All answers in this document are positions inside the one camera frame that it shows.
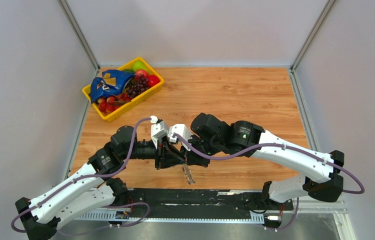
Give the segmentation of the blue chip bag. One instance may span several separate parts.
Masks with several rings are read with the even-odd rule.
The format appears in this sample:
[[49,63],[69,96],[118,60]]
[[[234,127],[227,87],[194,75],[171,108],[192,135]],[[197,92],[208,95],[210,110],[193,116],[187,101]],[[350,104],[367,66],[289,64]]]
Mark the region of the blue chip bag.
[[134,73],[109,69],[102,77],[95,77],[90,84],[90,102],[93,104],[101,97],[120,95],[128,82],[135,77]]

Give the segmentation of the yellow plastic basket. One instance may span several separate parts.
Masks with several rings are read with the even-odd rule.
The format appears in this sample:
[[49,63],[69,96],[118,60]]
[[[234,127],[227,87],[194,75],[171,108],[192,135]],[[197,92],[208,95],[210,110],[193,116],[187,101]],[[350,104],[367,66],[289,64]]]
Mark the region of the yellow plastic basket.
[[164,79],[143,58],[102,70],[82,89],[102,120],[111,122],[163,88]]

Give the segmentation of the red tomato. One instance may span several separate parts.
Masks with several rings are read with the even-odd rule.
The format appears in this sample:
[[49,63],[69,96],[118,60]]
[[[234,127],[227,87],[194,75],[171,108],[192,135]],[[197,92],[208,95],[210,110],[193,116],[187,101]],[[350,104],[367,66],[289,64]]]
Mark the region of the red tomato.
[[147,79],[148,79],[148,86],[150,87],[150,88],[152,88],[153,86],[155,86],[155,85],[157,85],[157,84],[159,84],[160,83],[160,78],[158,77],[158,76],[156,76],[156,75],[154,75],[154,74],[150,74],[148,77],[147,77]]

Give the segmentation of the green apple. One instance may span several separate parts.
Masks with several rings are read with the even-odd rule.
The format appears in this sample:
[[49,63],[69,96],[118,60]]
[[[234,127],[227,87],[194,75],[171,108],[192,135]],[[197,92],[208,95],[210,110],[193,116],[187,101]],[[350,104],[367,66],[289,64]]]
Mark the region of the green apple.
[[132,70],[133,70],[134,72],[137,72],[137,71],[139,71],[139,70],[143,70],[143,71],[146,71],[146,72],[148,71],[146,65],[145,65],[142,61],[140,61],[140,60],[137,60],[137,61],[135,61],[135,62],[132,64]]

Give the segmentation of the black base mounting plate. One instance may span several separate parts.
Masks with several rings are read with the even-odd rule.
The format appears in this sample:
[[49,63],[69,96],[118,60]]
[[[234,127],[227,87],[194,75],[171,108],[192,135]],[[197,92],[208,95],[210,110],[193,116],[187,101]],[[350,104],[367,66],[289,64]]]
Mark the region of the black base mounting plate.
[[291,200],[278,203],[263,199],[259,191],[134,188],[116,197],[112,206],[136,203],[130,215],[136,217],[161,215],[163,217],[243,217],[247,212],[269,213],[294,209]]

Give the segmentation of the large keyring with small rings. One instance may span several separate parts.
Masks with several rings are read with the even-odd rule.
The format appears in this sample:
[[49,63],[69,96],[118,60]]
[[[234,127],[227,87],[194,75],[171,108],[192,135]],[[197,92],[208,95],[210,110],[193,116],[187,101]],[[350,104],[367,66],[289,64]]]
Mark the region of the large keyring with small rings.
[[192,171],[187,164],[184,164],[182,166],[182,171],[189,185],[193,185],[196,183],[195,179],[193,178]]

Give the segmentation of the red cherries pile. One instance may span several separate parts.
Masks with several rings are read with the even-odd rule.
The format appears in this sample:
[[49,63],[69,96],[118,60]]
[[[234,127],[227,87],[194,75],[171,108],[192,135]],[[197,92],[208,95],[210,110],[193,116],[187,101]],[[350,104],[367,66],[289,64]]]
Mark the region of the red cherries pile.
[[95,104],[101,113],[107,115],[124,104],[129,103],[131,100],[132,99],[126,93],[123,93],[120,95],[111,95],[109,97],[100,97]]

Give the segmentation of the red apple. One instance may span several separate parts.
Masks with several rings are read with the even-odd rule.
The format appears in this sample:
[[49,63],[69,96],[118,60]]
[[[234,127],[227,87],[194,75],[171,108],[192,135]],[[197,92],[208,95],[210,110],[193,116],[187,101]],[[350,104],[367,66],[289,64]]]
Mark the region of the red apple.
[[147,78],[149,76],[149,73],[144,69],[139,69],[135,72],[135,75],[138,78]]

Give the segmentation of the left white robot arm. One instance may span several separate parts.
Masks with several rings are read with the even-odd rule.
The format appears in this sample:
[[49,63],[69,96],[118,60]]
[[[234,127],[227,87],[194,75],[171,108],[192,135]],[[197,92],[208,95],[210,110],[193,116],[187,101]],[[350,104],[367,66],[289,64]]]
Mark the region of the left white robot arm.
[[30,240],[49,240],[74,219],[97,208],[129,208],[124,182],[115,178],[130,159],[185,162],[185,154],[173,147],[192,134],[183,124],[167,127],[164,121],[151,122],[151,140],[138,141],[135,126],[122,126],[73,175],[38,197],[23,197],[15,203],[18,215],[11,228]]

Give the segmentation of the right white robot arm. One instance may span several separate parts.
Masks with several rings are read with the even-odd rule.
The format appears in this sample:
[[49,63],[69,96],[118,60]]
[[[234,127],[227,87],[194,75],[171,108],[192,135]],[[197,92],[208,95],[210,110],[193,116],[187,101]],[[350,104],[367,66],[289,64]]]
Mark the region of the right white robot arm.
[[[304,196],[334,203],[344,190],[344,179],[337,169],[344,165],[343,152],[313,151],[248,121],[227,124],[214,115],[200,113],[190,128],[184,124],[172,126],[168,137],[173,143],[181,141],[189,153],[205,160],[247,157],[271,161],[297,171],[298,175],[294,177],[264,183],[261,202],[268,209]],[[216,157],[220,152],[226,156]]]

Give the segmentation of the purple grape bunch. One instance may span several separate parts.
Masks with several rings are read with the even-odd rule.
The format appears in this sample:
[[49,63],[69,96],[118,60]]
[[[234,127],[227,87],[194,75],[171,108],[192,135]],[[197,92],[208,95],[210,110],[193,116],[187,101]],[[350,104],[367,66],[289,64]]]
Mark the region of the purple grape bunch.
[[126,85],[126,94],[130,99],[134,99],[149,88],[148,78],[141,74],[140,76],[135,76],[128,82]]

